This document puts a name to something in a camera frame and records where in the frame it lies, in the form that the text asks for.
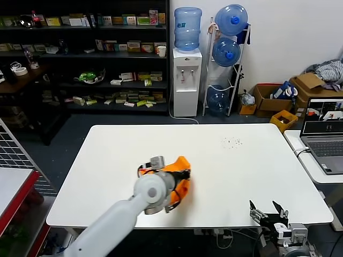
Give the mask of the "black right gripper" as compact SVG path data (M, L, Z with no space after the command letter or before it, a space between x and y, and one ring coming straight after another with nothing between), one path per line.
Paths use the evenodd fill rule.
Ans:
M262 227L268 229L275 229L276 223L282 223L286 228L288 228L288 211L284 210L280 204L275 201L272 201L275 209L278 214L265 214L259 209L256 208L254 203L249 200L250 204L250 216L253 220L260 220L259 224Z

